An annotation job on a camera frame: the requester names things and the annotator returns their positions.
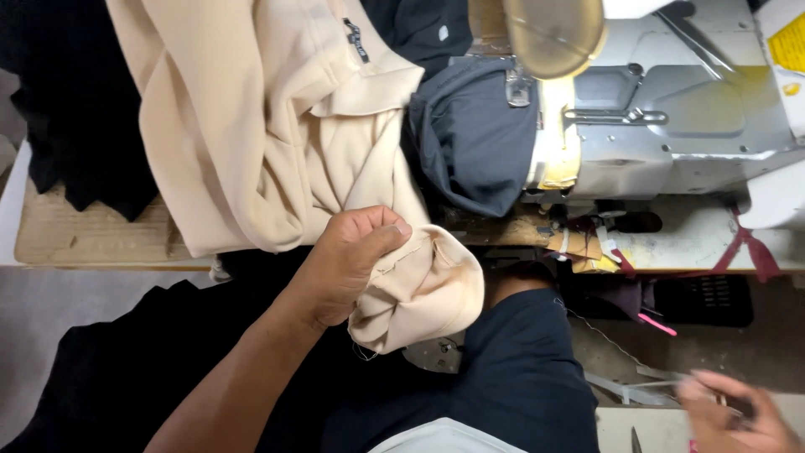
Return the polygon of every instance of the yellow warning label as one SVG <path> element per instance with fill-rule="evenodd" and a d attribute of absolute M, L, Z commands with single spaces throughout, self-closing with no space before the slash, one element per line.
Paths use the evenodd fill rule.
<path fill-rule="evenodd" d="M 805 71 L 805 13 L 769 38 L 771 59 L 791 71 Z"/>

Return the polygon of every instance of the right hand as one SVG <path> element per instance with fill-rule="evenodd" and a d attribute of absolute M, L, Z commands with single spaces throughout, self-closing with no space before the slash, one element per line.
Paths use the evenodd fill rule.
<path fill-rule="evenodd" d="M 730 430 L 732 411 L 718 405 L 711 390 L 752 401 L 756 413 L 752 430 Z M 694 371 L 679 384 L 677 394 L 691 420 L 700 453 L 805 453 L 765 389 L 715 372 Z"/>

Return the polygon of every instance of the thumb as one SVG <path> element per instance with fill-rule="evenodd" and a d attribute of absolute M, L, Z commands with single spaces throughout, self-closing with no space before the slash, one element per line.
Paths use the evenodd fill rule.
<path fill-rule="evenodd" d="M 375 228 L 355 243 L 355 258 L 362 268 L 371 269 L 386 253 L 397 250 L 411 237 L 411 225 L 386 225 Z"/>

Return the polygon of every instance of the person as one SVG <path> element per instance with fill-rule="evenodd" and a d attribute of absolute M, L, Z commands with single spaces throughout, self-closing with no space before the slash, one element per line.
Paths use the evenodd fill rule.
<path fill-rule="evenodd" d="M 487 287 L 456 375 L 417 368 L 400 351 L 343 355 L 345 321 L 373 266 L 410 235 L 383 206 L 333 216 L 146 453 L 598 451 L 597 400 L 573 358 L 561 297 L 538 269 L 520 267 Z M 755 432 L 727 431 L 726 408 L 708 402 L 707 389 L 751 398 Z M 801 451 L 768 393 L 706 372 L 679 391 L 702 453 Z"/>

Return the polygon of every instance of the scissors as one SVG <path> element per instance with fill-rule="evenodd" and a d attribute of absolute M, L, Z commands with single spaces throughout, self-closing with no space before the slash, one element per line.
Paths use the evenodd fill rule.
<path fill-rule="evenodd" d="M 663 6 L 654 15 L 662 20 L 699 57 L 711 76 L 719 81 L 724 80 L 724 76 L 718 72 L 716 64 L 713 63 L 714 60 L 731 73 L 735 73 L 736 70 L 707 36 L 687 20 L 695 13 L 696 5 L 684 0 L 677 0 Z"/>
<path fill-rule="evenodd" d="M 634 430 L 634 426 L 632 426 L 632 453 L 643 453 L 643 449 L 640 447 L 638 432 Z"/>

